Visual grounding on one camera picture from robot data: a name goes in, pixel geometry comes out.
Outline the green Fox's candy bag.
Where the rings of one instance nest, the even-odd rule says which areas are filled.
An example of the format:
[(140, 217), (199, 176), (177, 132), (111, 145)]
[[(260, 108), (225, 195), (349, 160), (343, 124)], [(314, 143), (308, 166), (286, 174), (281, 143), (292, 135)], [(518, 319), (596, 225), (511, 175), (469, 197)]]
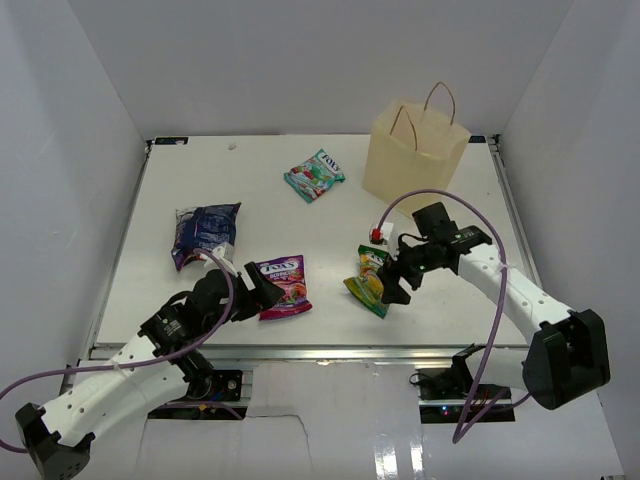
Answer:
[(373, 246), (360, 245), (359, 273), (343, 280), (347, 290), (369, 311), (379, 318), (385, 318), (389, 306), (382, 302), (383, 283), (378, 270), (384, 265), (388, 253)]

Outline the purple Fox's candy bag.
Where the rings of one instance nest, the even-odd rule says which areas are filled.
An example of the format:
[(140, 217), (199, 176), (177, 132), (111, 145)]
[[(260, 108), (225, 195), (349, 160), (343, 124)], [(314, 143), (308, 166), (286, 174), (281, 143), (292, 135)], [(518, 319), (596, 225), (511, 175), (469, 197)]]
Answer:
[(284, 290), (284, 295), (273, 307), (260, 313), (260, 321), (285, 319), (312, 309), (308, 299), (302, 255), (262, 261), (257, 266), (271, 283)]

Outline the teal Fox's candy bag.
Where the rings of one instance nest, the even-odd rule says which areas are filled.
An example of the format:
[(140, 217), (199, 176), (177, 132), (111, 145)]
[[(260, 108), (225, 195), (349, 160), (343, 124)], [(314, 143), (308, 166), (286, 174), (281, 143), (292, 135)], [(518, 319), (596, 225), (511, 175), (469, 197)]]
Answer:
[(283, 174), (285, 182), (307, 203), (313, 203), (334, 184), (346, 177), (336, 161), (324, 150), (318, 150), (303, 163)]

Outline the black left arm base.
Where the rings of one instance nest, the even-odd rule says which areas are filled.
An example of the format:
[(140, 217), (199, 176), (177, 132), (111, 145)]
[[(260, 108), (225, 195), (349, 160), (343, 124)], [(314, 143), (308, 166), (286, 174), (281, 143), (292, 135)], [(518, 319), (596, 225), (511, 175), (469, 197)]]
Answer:
[(171, 361), (183, 373), (186, 393), (151, 411), (148, 419), (164, 420), (243, 420), (245, 407), (233, 407), (241, 400), (243, 372), (215, 369), (197, 350)]

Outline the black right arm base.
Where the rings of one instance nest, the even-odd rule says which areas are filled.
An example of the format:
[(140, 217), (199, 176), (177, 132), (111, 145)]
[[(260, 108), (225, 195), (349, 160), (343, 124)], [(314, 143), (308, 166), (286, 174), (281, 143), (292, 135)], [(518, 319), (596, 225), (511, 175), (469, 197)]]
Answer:
[[(453, 357), (458, 349), (429, 351), (429, 356), (418, 357), (408, 376), (419, 398), (420, 419), (423, 425), (455, 425), (476, 376), (460, 374), (454, 369)], [(500, 385), (491, 365), (481, 376), (476, 393), (470, 401), (466, 422), (476, 418), (488, 405), (491, 408), (479, 418), (479, 423), (514, 423), (516, 420), (513, 388)]]

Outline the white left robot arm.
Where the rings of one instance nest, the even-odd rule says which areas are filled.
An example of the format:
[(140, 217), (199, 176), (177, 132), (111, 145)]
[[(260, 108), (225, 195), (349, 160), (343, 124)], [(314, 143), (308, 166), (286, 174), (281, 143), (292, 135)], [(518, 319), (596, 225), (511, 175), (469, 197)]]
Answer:
[(174, 400), (198, 403), (225, 389), (200, 346), (225, 323), (255, 317), (284, 295), (255, 263), (245, 271), (251, 287), (224, 266), (208, 271), (69, 392), (16, 412), (22, 444), (42, 478), (72, 479), (89, 463), (92, 445), (117, 427)]

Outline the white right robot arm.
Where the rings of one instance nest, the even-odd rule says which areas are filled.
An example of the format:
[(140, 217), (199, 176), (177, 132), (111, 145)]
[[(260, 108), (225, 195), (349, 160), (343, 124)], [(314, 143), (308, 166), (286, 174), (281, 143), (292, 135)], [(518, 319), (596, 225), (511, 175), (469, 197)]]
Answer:
[(555, 410), (606, 385), (611, 379), (602, 318), (554, 299), (500, 259), (498, 247), (480, 228), (460, 228), (437, 202), (413, 214), (418, 228), (407, 244), (389, 223), (374, 226), (371, 240), (388, 248), (378, 271), (385, 304), (407, 305), (425, 274), (448, 269), (476, 287), (518, 329), (524, 352), (471, 345), (451, 366), (428, 380), (434, 392), (455, 391), (472, 399), (489, 383), (520, 389), (547, 410)]

